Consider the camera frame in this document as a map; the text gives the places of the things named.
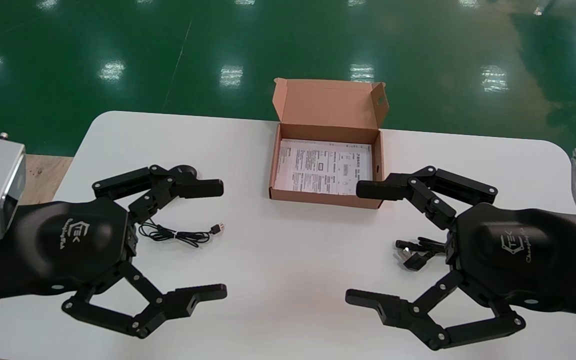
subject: white table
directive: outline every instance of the white table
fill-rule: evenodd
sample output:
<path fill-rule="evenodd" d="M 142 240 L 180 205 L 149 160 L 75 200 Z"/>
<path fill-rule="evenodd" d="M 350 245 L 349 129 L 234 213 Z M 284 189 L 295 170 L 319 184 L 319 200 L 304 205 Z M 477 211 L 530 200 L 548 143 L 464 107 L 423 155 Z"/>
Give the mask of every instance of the white table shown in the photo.
<path fill-rule="evenodd" d="M 0 302 L 0 358 L 82 359 L 562 359 L 576 358 L 576 315 L 518 308 L 527 328 L 470 346 L 430 351 L 407 330 L 383 326 L 372 309 L 345 303 L 347 289 L 414 300 L 448 273 L 443 258 L 417 273 L 398 267 L 392 243 L 445 239 L 407 202 L 379 210 L 268 198 L 276 123 L 170 114 L 106 112 L 91 125 L 55 200 L 94 198 L 90 185 L 158 164 L 195 166 L 220 178 L 220 198 L 175 200 L 155 221 L 175 230 L 226 230 L 201 250 L 142 238 L 134 260 L 163 292 L 224 283 L 228 297 L 197 306 L 141 340 L 75 321 L 70 296 L 22 296 Z M 570 163 L 552 143 L 526 139 L 384 130 L 386 170 L 424 166 L 498 187 L 500 208 L 574 213 Z M 134 197 L 123 199 L 127 205 Z M 448 201 L 458 211 L 465 205 Z M 136 313 L 142 300 L 125 280 L 93 302 Z M 431 313 L 443 326 L 492 317 L 456 291 Z"/>

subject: black round knob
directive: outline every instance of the black round knob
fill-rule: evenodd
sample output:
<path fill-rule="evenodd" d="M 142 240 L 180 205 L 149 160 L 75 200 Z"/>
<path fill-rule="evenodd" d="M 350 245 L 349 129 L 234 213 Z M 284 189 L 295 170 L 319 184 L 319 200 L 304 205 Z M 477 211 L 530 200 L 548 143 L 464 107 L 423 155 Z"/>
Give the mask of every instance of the black round knob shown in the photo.
<path fill-rule="evenodd" d="M 192 177 L 197 177 L 197 169 L 190 165 L 178 165 L 175 169 L 179 171 L 179 173 L 191 173 Z"/>

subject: robotic hand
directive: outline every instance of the robotic hand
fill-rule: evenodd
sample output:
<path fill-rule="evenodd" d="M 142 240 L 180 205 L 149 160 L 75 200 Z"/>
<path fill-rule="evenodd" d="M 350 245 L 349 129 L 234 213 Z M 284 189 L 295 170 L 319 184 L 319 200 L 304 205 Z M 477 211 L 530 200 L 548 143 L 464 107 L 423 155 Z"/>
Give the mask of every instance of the robotic hand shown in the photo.
<path fill-rule="evenodd" d="M 572 185 L 576 202 L 576 150 Z M 473 207 L 457 216 L 433 191 Z M 448 230 L 450 271 L 415 301 L 346 291 L 346 303 L 377 310 L 383 325 L 410 330 L 436 351 L 522 330 L 526 321 L 510 305 L 576 314 L 576 214 L 498 209 L 492 205 L 496 187 L 434 166 L 391 173 L 383 182 L 360 181 L 356 193 L 368 199 L 406 199 L 439 229 Z M 448 328 L 435 323 L 428 313 L 457 288 L 490 308 L 494 318 Z"/>
<path fill-rule="evenodd" d="M 198 180 L 188 165 L 153 165 L 95 182 L 95 200 L 17 205 L 25 185 L 24 146 L 0 139 L 0 298 L 75 292 L 61 306 L 75 319 L 146 338 L 163 322 L 189 317 L 197 303 L 224 299 L 226 285 L 186 287 L 162 294 L 133 265 L 135 224 L 150 219 L 174 198 L 221 196 L 221 180 Z M 144 192 L 128 206 L 115 202 Z M 135 316 L 90 303 L 119 280 L 146 300 Z"/>

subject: green epoxy floor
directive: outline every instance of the green epoxy floor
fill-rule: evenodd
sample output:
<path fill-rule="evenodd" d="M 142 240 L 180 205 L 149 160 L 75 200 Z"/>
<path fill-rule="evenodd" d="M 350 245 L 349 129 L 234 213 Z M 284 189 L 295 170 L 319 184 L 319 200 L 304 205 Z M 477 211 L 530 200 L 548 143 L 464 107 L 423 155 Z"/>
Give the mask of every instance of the green epoxy floor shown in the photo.
<path fill-rule="evenodd" d="M 30 153 L 74 155 L 108 110 L 274 121 L 276 77 L 386 82 L 384 128 L 571 152 L 576 0 L 0 0 L 0 132 Z"/>

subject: wooden surface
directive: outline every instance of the wooden surface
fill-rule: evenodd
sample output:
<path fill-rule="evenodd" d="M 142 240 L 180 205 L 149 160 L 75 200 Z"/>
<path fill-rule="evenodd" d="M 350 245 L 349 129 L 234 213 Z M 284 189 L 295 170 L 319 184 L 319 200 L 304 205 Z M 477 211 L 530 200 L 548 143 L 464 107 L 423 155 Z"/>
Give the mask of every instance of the wooden surface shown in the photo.
<path fill-rule="evenodd" d="M 71 166 L 72 157 L 28 155 L 21 205 L 48 203 Z"/>

